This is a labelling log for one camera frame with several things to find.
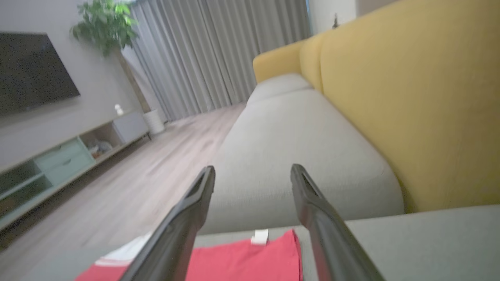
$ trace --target mint green drawer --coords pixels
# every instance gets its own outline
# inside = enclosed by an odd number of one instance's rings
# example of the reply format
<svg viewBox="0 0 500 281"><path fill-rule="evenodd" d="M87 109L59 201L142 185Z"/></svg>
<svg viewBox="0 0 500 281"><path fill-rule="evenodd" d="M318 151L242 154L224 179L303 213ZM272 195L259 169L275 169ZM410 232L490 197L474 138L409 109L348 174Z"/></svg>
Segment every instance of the mint green drawer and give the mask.
<svg viewBox="0 0 500 281"><path fill-rule="evenodd" d="M87 148L79 142L78 138L75 138L52 148L35 158L34 161L40 170L47 171L67 161L71 156L84 152L86 149Z"/></svg>
<svg viewBox="0 0 500 281"><path fill-rule="evenodd" d="M88 153L83 152L52 168L45 173L45 176L54 186L58 186L78 174L78 172L87 169L92 165L93 161Z"/></svg>

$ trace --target open shelf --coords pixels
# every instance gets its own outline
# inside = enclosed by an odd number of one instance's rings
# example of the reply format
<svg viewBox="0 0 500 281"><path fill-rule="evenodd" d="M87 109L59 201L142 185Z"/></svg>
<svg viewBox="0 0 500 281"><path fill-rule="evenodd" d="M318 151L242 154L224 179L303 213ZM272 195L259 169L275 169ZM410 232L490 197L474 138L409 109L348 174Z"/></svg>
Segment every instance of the open shelf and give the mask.
<svg viewBox="0 0 500 281"><path fill-rule="evenodd" d="M80 139L96 161L122 146L120 136L115 131L112 123L106 123L92 131L84 133L80 135ZM110 149L106 149L106 143L111 145ZM99 147L98 152L95 152L96 146Z"/></svg>
<svg viewBox="0 0 500 281"><path fill-rule="evenodd" d="M5 192L25 184L26 181L37 175L41 175L41 171L33 161L26 162L6 173L0 174L0 198Z"/></svg>
<svg viewBox="0 0 500 281"><path fill-rule="evenodd" d="M22 208L24 204L51 188L52 184L41 174L31 183L19 185L19 187L13 192L9 191L9 194L0 200L0 218L11 214L14 210Z"/></svg>

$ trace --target red cloth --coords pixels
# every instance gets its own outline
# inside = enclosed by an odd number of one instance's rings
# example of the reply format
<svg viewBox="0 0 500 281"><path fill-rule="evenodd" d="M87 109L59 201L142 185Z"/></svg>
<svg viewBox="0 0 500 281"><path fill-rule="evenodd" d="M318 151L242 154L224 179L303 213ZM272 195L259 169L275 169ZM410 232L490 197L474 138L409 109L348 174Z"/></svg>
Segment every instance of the red cloth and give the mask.
<svg viewBox="0 0 500 281"><path fill-rule="evenodd" d="M99 261L76 281L118 281L130 264L104 257ZM303 281L301 245L295 232L289 230L267 245L253 245L248 239L197 248L192 251L185 280Z"/></svg>

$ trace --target curtain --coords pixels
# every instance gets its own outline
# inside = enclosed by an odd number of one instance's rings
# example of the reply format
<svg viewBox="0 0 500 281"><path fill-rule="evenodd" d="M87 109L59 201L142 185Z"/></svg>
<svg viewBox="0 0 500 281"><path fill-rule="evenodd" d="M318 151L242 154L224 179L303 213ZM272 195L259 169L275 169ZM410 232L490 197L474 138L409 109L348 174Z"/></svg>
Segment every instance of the curtain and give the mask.
<svg viewBox="0 0 500 281"><path fill-rule="evenodd" d="M169 120L241 102L252 60L309 37L304 0L141 0L134 50Z"/></svg>

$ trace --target potted plant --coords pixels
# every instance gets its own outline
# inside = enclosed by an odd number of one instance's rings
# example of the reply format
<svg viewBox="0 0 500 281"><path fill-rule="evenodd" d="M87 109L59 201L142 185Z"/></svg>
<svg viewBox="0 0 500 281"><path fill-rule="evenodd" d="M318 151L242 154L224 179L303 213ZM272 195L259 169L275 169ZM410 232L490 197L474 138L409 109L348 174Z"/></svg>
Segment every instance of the potted plant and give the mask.
<svg viewBox="0 0 500 281"><path fill-rule="evenodd" d="M137 21L131 17L129 5L113 0L93 0L78 5L78 13L83 20L74 25L70 32L77 40L84 40L99 48L104 57L114 54L132 85L139 100L144 118L153 134L162 132L165 127L158 115L158 110L151 110L136 78L122 54L126 46L132 47L132 40L137 38L133 26Z"/></svg>

